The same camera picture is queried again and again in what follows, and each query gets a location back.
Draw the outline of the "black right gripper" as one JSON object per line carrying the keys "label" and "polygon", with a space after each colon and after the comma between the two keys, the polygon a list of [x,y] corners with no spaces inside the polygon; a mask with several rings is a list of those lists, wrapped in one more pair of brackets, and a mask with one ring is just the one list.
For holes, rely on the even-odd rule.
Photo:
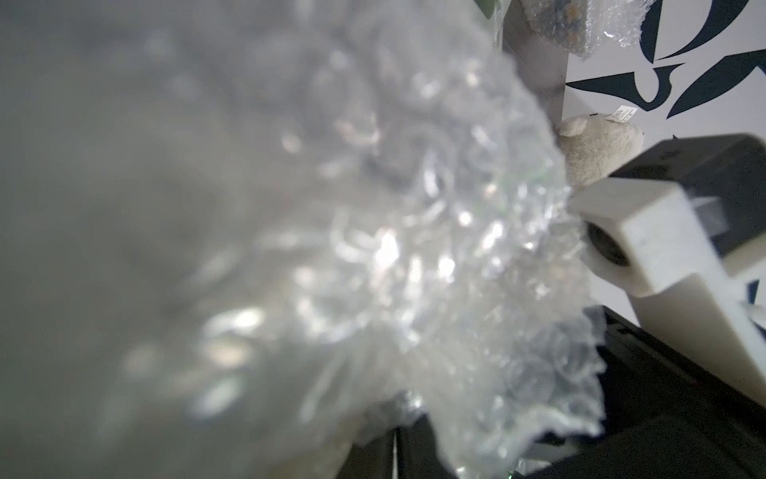
{"label": "black right gripper", "polygon": [[555,445],[537,478],[762,478],[765,409],[608,307],[597,437]]}

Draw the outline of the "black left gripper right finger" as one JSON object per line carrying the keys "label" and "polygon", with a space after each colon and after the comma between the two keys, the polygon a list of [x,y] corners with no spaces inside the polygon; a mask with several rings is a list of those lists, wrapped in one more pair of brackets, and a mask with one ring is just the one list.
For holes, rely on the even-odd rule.
{"label": "black left gripper right finger", "polygon": [[396,472],[399,479],[455,479],[440,459],[427,416],[396,429]]}

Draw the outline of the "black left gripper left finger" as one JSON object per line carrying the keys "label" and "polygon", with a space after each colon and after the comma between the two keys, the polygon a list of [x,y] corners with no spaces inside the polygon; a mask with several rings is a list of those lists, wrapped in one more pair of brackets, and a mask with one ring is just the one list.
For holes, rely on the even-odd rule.
{"label": "black left gripper left finger", "polygon": [[395,470],[394,430],[364,446],[354,445],[336,479],[392,479]]}

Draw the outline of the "bubble wrap sheet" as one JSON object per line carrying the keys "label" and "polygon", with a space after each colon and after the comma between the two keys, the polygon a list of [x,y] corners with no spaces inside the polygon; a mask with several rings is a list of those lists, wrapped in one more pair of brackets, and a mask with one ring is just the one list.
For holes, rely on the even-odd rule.
{"label": "bubble wrap sheet", "polygon": [[530,28],[580,58],[604,45],[630,47],[640,41],[648,0],[523,0]]}
{"label": "bubble wrap sheet", "polygon": [[564,159],[471,1],[1,5],[1,474],[464,477],[604,399]]}

